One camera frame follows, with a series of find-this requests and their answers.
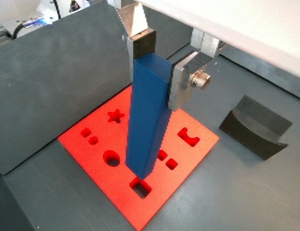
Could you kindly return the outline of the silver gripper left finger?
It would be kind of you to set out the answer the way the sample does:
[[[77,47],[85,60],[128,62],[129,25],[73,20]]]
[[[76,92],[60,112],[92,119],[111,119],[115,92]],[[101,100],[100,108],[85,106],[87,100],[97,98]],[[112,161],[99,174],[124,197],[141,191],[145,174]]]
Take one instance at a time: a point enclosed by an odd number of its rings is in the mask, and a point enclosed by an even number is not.
[[[140,3],[115,1],[113,6],[124,29],[129,57],[129,76],[132,76],[133,60],[155,51],[156,31],[148,27]]]

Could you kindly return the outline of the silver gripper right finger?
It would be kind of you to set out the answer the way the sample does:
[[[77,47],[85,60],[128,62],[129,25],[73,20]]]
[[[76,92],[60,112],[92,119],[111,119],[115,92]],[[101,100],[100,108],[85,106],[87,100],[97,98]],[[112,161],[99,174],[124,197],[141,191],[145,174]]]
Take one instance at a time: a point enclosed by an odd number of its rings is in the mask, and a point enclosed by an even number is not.
[[[206,65],[227,47],[223,41],[198,29],[192,29],[190,45],[195,51],[172,69],[168,90],[168,108],[172,111],[188,101],[194,88],[204,89],[208,86],[210,75],[206,73]]]

